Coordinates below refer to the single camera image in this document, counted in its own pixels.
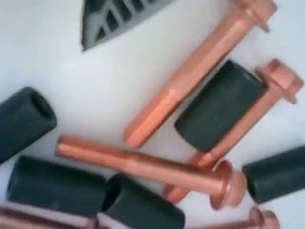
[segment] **copper pin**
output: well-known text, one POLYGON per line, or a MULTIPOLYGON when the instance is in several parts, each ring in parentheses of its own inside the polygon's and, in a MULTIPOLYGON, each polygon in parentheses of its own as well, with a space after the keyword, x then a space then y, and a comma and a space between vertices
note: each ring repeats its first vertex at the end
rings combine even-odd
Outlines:
POLYGON ((56 154, 210 194, 215 209, 239 205, 246 191, 245 175, 226 161, 215 171, 204 170, 68 136, 59 139, 56 154))
POLYGON ((272 211, 261 212, 258 208, 252 208, 249 217, 248 221, 193 229, 280 229, 280 224, 272 211))
MULTIPOLYGON (((255 71, 268 85, 264 95, 211 151, 197 152, 189 162, 190 165, 213 168, 279 100, 284 98, 293 104, 296 103, 295 95, 302 88, 303 81, 293 70, 279 60, 272 60, 266 67, 256 68, 255 71)), ((170 202, 178 203, 189 192, 190 190, 184 187, 168 184, 164 195, 170 202)))
POLYGON ((269 31, 267 21, 277 10, 272 0, 232 1, 236 3, 233 11, 127 127, 124 138, 129 146, 143 145, 177 105, 256 24, 269 31))
POLYGON ((74 226, 62 222, 44 219, 27 213, 0 208, 0 228, 5 229, 106 229, 98 226, 97 219, 88 220, 86 226, 74 226))

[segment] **copper bolt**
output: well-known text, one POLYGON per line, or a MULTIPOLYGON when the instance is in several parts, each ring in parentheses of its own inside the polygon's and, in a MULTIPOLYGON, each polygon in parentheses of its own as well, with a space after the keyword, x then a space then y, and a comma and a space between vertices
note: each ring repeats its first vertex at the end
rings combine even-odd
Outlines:
POLYGON ((5 207, 0 208, 0 228, 5 229, 105 229, 97 224, 97 219, 91 219, 85 227, 77 227, 5 207))
POLYGON ((248 221, 196 229, 280 229, 280 224, 275 214, 271 211, 261 212, 258 208, 252 208, 249 216, 250 219, 248 221))
MULTIPOLYGON (((189 164, 211 169, 280 99, 296 103, 295 95, 302 88, 303 81, 293 70, 279 60, 272 60, 266 67, 256 68, 255 71, 268 85, 264 95, 211 151, 196 153, 189 164)), ((189 191, 184 187, 167 185, 164 195, 170 202, 178 203, 189 191)))
POLYGON ((245 175, 226 161, 215 171, 204 170, 68 136, 60 137, 56 154, 210 194, 215 209, 239 205, 247 186, 245 175))
POLYGON ((277 10, 272 0, 233 0, 237 7, 197 48, 168 84, 131 122, 126 143, 139 147, 165 122, 176 106, 245 37, 256 24, 269 31, 267 21, 277 10))

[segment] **rubber bushing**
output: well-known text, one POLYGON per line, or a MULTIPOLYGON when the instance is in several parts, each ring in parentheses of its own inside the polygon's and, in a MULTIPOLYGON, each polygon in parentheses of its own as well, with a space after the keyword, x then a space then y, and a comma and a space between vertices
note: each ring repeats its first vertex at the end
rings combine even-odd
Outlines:
POLYGON ((305 146, 243 167, 248 191, 260 204, 305 188, 305 146))
POLYGON ((175 123, 194 148, 211 150, 253 103, 265 84, 240 65, 227 61, 175 123))
POLYGON ((7 199, 91 218, 100 212, 105 183, 99 175, 21 156, 10 178, 7 199))
POLYGON ((112 177, 107 185, 102 212, 132 229, 183 229, 185 216, 172 203, 125 175, 112 177))
POLYGON ((57 125, 48 101, 30 87, 0 105, 0 163, 25 149, 57 125))

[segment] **black cylindrical spacer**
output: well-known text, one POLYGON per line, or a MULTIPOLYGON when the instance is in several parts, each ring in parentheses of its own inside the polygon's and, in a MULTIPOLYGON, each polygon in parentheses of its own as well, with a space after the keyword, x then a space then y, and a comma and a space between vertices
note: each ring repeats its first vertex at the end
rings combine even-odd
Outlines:
POLYGON ((10 178, 7 199, 91 218, 101 210, 105 183, 96 174, 21 156, 10 178))
POLYGON ((305 146, 243 167, 258 204, 305 188, 305 146))
POLYGON ((240 65, 227 61, 175 123, 194 148, 207 152, 262 96, 265 84, 240 65))
POLYGON ((25 87, 0 105, 0 163, 14 156, 57 125, 39 92, 25 87))
POLYGON ((102 212, 132 229, 183 229, 185 216, 172 203, 122 174, 107 183, 102 212))

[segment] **white table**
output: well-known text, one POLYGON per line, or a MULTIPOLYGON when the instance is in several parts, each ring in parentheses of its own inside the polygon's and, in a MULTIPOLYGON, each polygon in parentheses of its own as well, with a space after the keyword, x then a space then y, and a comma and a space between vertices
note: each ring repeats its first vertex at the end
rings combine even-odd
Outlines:
MULTIPOLYGON (((272 33, 255 28, 229 54, 248 70, 279 58, 305 75, 305 1, 275 0, 279 10, 270 20, 272 33)), ((175 70, 216 27, 232 7, 227 0, 177 0, 133 30, 86 53, 81 52, 81 0, 0 1, 0 99, 32 85, 49 99, 59 128, 22 154, 70 164, 110 177, 114 172, 55 158, 58 134, 91 138, 126 147, 122 133, 136 114, 165 85, 175 70)), ((240 169, 305 141, 305 91, 299 103, 279 102, 231 151, 227 159, 240 169)), ((195 152, 182 140, 173 122, 187 99, 141 149, 186 162, 195 152)), ((0 198, 16 157, 0 166, 0 198)), ((140 179, 161 193, 162 184, 140 179)), ((192 192, 178 206, 188 226, 244 219, 254 203, 247 195, 240 207, 213 212, 208 197, 192 192)), ((305 227, 305 191, 261 206, 279 217, 283 229, 305 227)))

